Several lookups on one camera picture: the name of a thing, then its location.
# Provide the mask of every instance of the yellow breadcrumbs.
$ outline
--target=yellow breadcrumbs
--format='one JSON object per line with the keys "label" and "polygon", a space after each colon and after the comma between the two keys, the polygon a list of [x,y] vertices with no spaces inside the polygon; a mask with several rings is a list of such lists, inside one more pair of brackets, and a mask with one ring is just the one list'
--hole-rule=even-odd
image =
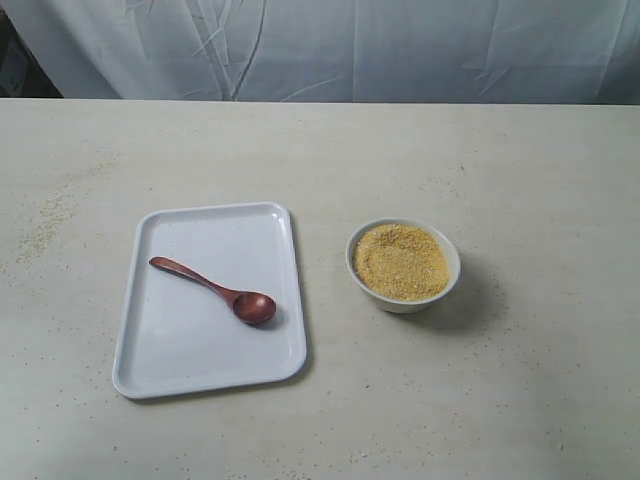
{"label": "yellow breadcrumbs", "polygon": [[379,225],[365,233],[354,266],[371,290],[394,300],[415,302],[440,293],[449,269],[433,236],[409,225]]}

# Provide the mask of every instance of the white tray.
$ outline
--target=white tray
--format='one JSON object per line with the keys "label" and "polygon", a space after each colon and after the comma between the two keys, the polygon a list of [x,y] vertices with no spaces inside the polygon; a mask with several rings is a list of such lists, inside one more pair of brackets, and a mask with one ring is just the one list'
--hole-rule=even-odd
{"label": "white tray", "polygon": [[[157,270],[150,258],[183,263],[229,288],[277,304],[265,325],[243,324],[215,293]],[[113,384],[150,398],[275,382],[307,355],[291,219],[276,203],[166,210],[138,226]]]}

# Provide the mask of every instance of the brown spoon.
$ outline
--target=brown spoon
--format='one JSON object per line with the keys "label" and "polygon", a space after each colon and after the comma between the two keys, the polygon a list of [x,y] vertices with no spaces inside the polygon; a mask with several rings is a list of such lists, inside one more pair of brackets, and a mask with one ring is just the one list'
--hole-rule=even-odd
{"label": "brown spoon", "polygon": [[263,293],[240,292],[222,287],[190,268],[165,257],[153,257],[149,260],[149,265],[209,287],[224,298],[236,317],[248,325],[266,322],[276,313],[276,302]]}

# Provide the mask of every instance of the table surface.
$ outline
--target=table surface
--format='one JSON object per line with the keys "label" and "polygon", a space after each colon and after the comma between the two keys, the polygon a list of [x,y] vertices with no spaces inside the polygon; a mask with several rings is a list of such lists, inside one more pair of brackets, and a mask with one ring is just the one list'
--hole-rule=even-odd
{"label": "table surface", "polygon": [[[0,101],[0,477],[636,479],[640,108]],[[111,367],[138,221],[274,200],[310,356],[135,403]],[[394,317],[344,246],[407,216],[461,252]]]}

